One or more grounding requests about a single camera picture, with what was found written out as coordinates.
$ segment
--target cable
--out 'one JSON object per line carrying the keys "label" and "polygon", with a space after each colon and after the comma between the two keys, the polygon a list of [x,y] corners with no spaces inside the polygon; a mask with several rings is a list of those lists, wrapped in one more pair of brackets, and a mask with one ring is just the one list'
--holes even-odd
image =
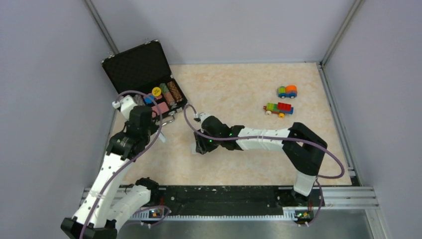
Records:
{"label": "cable", "polygon": [[322,204],[324,203],[324,194],[322,193],[322,186],[321,184],[318,182],[318,179],[315,179],[316,184],[319,187],[319,194],[321,195],[321,198],[319,200],[319,205],[318,205],[318,209],[316,210],[315,216],[314,218],[312,218],[312,220],[310,222],[308,222],[308,227],[312,224],[314,224],[315,219],[317,219],[319,212],[321,211],[322,208]]}
{"label": "cable", "polygon": [[[217,138],[217,137],[211,137],[211,136],[208,136],[208,135],[205,135],[205,134],[203,134],[203,133],[201,133],[200,131],[197,131],[196,129],[195,129],[195,127],[189,122],[189,120],[188,120],[188,117],[187,117],[187,115],[186,115],[186,110],[188,109],[188,108],[192,108],[192,110],[194,111],[194,113],[195,113],[195,115],[197,114],[197,111],[195,110],[195,107],[193,107],[192,105],[190,105],[190,104],[186,104],[185,105],[185,107],[183,108],[183,116],[185,117],[185,120],[186,120],[186,123],[189,125],[189,127],[196,133],[196,134],[198,134],[198,135],[200,135],[200,136],[202,136],[202,137],[204,137],[204,138],[207,138],[207,139],[212,139],[212,140],[217,140],[217,141],[230,141],[230,140],[239,140],[239,139],[249,139],[249,138],[256,138],[256,136],[244,136],[244,137],[227,137],[227,138]],[[339,175],[336,175],[336,176],[325,176],[325,175],[318,175],[318,177],[320,177],[320,178],[327,178],[327,179],[337,179],[337,178],[341,178],[341,177],[343,177],[343,175],[344,175],[344,173],[345,173],[345,170],[344,170],[344,166],[343,166],[343,164],[340,162],[340,160],[333,154],[333,153],[331,153],[330,151],[328,151],[326,148],[324,148],[324,147],[322,147],[321,145],[319,145],[319,144],[316,144],[316,143],[314,143],[314,142],[311,142],[311,141],[308,141],[308,140],[304,140],[304,139],[300,139],[300,138],[290,138],[290,137],[272,137],[272,136],[262,136],[262,137],[260,137],[260,138],[262,138],[262,139],[272,139],[272,140],[285,140],[285,141],[295,141],[295,142],[302,142],[302,143],[306,143],[306,144],[309,144],[309,145],[311,145],[311,146],[313,146],[313,147],[316,147],[316,148],[318,148],[318,149],[320,149],[320,150],[322,150],[324,153],[326,153],[326,154],[328,154],[331,158],[333,158],[334,160],[335,160],[335,162],[338,164],[338,166],[340,166],[340,170],[341,170],[341,172],[340,172],[340,174]],[[315,219],[318,217],[318,215],[319,215],[319,212],[321,211],[321,207],[322,207],[322,204],[323,204],[323,202],[324,202],[324,195],[323,195],[323,193],[322,193],[322,186],[321,186],[321,184],[319,183],[319,181],[318,181],[318,178],[316,178],[315,179],[315,182],[316,182],[316,184],[319,186],[319,192],[320,192],[320,195],[321,195],[321,199],[320,199],[320,201],[319,201],[319,206],[318,206],[318,209],[317,209],[317,211],[316,211],[316,213],[315,213],[315,216],[314,216],[314,218],[309,222],[309,223],[307,223],[307,226],[310,226],[310,225],[312,225],[313,223],[314,223],[314,221],[315,221]]]}
{"label": "cable", "polygon": [[[183,108],[183,115],[184,115],[184,117],[185,117],[185,120],[186,120],[186,123],[189,125],[189,127],[196,133],[196,134],[198,134],[198,135],[200,135],[200,136],[202,136],[202,137],[204,137],[204,138],[207,138],[207,139],[212,139],[212,140],[217,140],[217,141],[231,141],[231,140],[239,140],[239,139],[249,139],[249,138],[257,138],[257,136],[243,136],[243,137],[227,137],[227,138],[217,138],[217,137],[211,137],[211,136],[208,136],[208,135],[205,135],[205,134],[203,134],[203,133],[201,133],[201,132],[199,132],[199,131],[197,131],[196,129],[195,129],[195,127],[189,122],[189,120],[188,120],[188,117],[187,117],[187,115],[186,115],[186,110],[188,109],[188,108],[192,108],[193,110],[194,110],[194,113],[196,114],[197,113],[197,111],[195,110],[195,108],[192,106],[192,105],[190,105],[190,104],[186,104],[185,105],[185,107]],[[301,138],[286,138],[286,137],[273,137],[273,136],[260,136],[259,138],[262,138],[262,139],[272,139],[272,140],[285,140],[285,141],[295,141],[295,142],[302,142],[302,143],[306,143],[306,144],[309,144],[309,145],[311,145],[311,146],[313,146],[313,147],[316,147],[316,148],[318,148],[318,149],[320,149],[320,150],[322,150],[324,153],[326,153],[326,154],[328,154],[331,158],[333,158],[334,160],[335,160],[335,162],[340,166],[340,170],[341,170],[341,172],[340,172],[340,174],[339,175],[336,175],[336,176],[324,176],[324,175],[318,175],[318,177],[320,177],[320,178],[327,178],[327,179],[337,179],[337,178],[341,178],[341,177],[343,177],[343,175],[344,175],[344,173],[345,173],[345,171],[344,171],[344,166],[343,166],[343,164],[340,162],[340,160],[333,154],[333,153],[331,153],[330,151],[328,151],[326,148],[324,148],[324,147],[322,147],[321,145],[319,145],[319,144],[317,144],[317,143],[314,143],[314,142],[311,142],[311,141],[308,141],[308,140],[305,140],[305,139],[301,139]]]}
{"label": "cable", "polygon": [[[160,220],[158,220],[158,221],[157,221],[157,222],[155,222],[154,224],[147,224],[147,225],[149,225],[149,226],[148,226],[149,228],[152,228],[152,227],[155,227],[155,226],[157,226],[157,225],[161,224],[161,223],[164,221],[164,219],[166,219],[166,218],[169,216],[169,214],[171,213],[171,210],[170,210],[170,208],[169,208],[169,207],[164,206],[164,205],[158,205],[158,206],[153,206],[153,207],[143,208],[143,209],[141,209],[141,210],[136,211],[136,212],[134,213],[134,215],[136,215],[136,214],[138,214],[138,213],[145,212],[145,211],[150,211],[150,210],[153,210],[153,209],[156,209],[156,208],[163,208],[164,210],[167,210],[167,212],[166,212],[166,214],[165,214],[162,218],[160,218]],[[125,224],[124,224],[124,226],[125,226],[125,227],[126,227],[126,226],[130,226],[130,225],[139,225],[139,222],[134,222],[134,223],[125,223]]]}
{"label": "cable", "polygon": [[[135,94],[140,94],[142,96],[147,96],[146,94],[139,92],[139,91],[123,91],[122,93],[120,93],[117,98],[116,101],[119,100],[119,97],[126,95],[126,94],[130,94],[130,93],[135,93]],[[130,161],[128,161],[127,163],[125,163],[121,168],[119,168],[118,170],[116,170],[116,172],[106,181],[106,183],[104,184],[103,188],[101,188],[100,190],[100,195],[102,195],[104,193],[104,191],[106,190],[106,188],[109,186],[109,184],[112,182],[112,180],[121,172],[123,171],[127,166],[129,166],[131,163],[133,163],[137,158],[139,158],[141,155],[143,155],[147,150],[149,150],[149,148],[151,148],[151,146],[155,143],[155,141],[157,141],[159,134],[161,133],[161,127],[163,124],[163,116],[161,115],[161,110],[158,107],[157,102],[155,102],[155,100],[151,99],[152,103],[157,107],[159,116],[160,116],[160,124],[158,125],[158,129],[157,129],[157,133],[155,135],[155,137],[151,140],[151,142],[145,147],[145,149],[140,152],[139,154],[137,154],[135,157],[133,157],[133,159],[131,159]],[[95,208],[97,208],[98,202],[100,201],[100,198],[96,198],[94,201],[94,204],[91,206],[91,210],[88,213],[87,219],[84,222],[84,225],[82,226],[81,229],[81,234],[79,234],[79,239],[83,239],[84,237],[84,232],[85,229],[88,226],[88,223],[92,217],[92,215],[94,214]]]}

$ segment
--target gray floor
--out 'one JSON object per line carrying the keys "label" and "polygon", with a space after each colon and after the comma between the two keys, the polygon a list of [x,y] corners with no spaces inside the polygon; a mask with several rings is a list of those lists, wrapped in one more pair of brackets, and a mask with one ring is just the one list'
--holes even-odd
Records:
{"label": "gray floor", "polygon": [[288,222],[164,222],[123,227],[118,239],[372,239],[364,211],[322,211],[315,224]]}

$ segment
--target wooden toy car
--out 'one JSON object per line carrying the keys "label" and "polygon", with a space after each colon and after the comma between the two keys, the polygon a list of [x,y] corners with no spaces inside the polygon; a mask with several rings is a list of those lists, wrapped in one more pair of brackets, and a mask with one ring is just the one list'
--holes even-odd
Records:
{"label": "wooden toy car", "polygon": [[293,107],[290,104],[285,103],[267,103],[267,106],[263,107],[265,110],[265,114],[278,114],[279,118],[283,118],[285,114],[293,114]]}
{"label": "wooden toy car", "polygon": [[278,88],[278,97],[281,99],[284,99],[286,97],[290,97],[291,99],[294,99],[296,96],[298,96],[298,89],[294,85],[289,86],[280,86]]}

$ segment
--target blue object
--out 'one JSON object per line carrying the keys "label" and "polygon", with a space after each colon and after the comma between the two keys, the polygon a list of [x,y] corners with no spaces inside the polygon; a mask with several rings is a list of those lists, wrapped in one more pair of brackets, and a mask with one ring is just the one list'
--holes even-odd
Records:
{"label": "blue object", "polygon": [[147,104],[152,103],[152,100],[153,100],[154,98],[155,98],[155,97],[154,97],[153,95],[148,94],[148,95],[144,98],[145,103],[147,103]]}
{"label": "blue object", "polygon": [[293,97],[293,98],[295,98],[296,96],[298,96],[298,94],[296,94],[294,92],[278,94],[278,97],[280,97],[280,98],[285,98],[285,97],[288,97],[288,98]]}

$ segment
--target suitcase lid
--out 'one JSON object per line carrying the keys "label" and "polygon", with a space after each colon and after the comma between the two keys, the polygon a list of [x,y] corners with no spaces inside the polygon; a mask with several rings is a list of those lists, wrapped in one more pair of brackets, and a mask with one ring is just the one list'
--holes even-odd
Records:
{"label": "suitcase lid", "polygon": [[157,39],[104,59],[102,66],[118,93],[127,90],[142,92],[143,86],[172,74]]}

